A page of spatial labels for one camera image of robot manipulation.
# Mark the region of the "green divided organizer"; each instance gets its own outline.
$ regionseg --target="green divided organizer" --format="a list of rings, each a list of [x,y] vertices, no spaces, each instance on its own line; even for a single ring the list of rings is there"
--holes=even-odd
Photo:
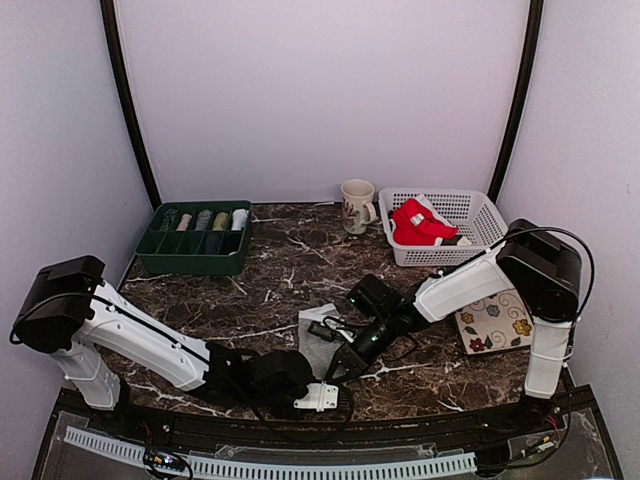
[[[167,231],[161,231],[164,214],[172,209],[177,213]],[[238,275],[244,268],[245,257],[251,238],[251,216],[245,228],[231,230],[231,214],[238,208],[251,212],[251,202],[190,202],[163,203],[151,220],[149,228],[143,235],[136,254],[142,264],[151,273],[177,273],[182,275]],[[213,215],[204,230],[195,230],[198,214],[203,210],[211,210]],[[213,220],[220,212],[229,214],[229,224],[224,231],[212,231]],[[182,215],[191,215],[189,227],[184,232],[176,231]],[[220,237],[215,255],[205,254],[205,245],[211,235]],[[238,244],[231,254],[223,254],[225,245]]]

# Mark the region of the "white mug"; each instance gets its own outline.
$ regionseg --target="white mug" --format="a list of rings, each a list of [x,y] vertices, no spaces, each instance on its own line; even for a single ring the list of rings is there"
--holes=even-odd
[[[375,187],[366,180],[347,180],[342,184],[342,223],[347,232],[360,235],[378,218],[371,203],[374,192]]]

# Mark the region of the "red cloth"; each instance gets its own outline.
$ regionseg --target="red cloth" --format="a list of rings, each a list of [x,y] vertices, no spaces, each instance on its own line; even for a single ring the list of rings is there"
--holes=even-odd
[[[393,212],[392,218],[396,224],[393,239],[399,245],[431,246],[438,238],[451,239],[458,234],[458,227],[446,226],[414,198]]]

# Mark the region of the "dark marble surface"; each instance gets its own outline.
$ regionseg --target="dark marble surface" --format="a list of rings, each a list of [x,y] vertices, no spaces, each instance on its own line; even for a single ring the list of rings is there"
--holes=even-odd
[[[266,353],[297,348],[299,310],[333,302],[347,321],[362,322],[344,296],[367,273],[401,290],[429,273],[396,266],[379,222],[364,235],[348,235],[338,205],[255,205],[253,227],[241,275],[152,277],[138,261],[122,294],[186,335]],[[528,351],[467,357],[453,321],[415,336],[420,341],[416,352],[393,361],[410,347],[401,340],[369,373],[347,383],[355,398],[354,420],[410,419],[517,401]],[[116,354],[107,353],[105,359],[125,376],[137,404],[254,418],[247,409],[226,410],[191,398]]]

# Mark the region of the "white plastic basket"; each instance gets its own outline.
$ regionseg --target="white plastic basket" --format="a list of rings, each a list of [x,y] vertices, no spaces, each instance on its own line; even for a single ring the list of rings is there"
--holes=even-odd
[[[389,211],[400,208],[404,202],[421,193],[427,196],[440,215],[459,227],[460,234],[467,237],[473,245],[468,247],[398,245],[393,240]],[[380,190],[378,200],[382,227],[387,240],[393,247],[396,263],[401,267],[457,265],[500,240],[507,233],[507,225],[495,205],[485,194],[473,190],[385,188]]]

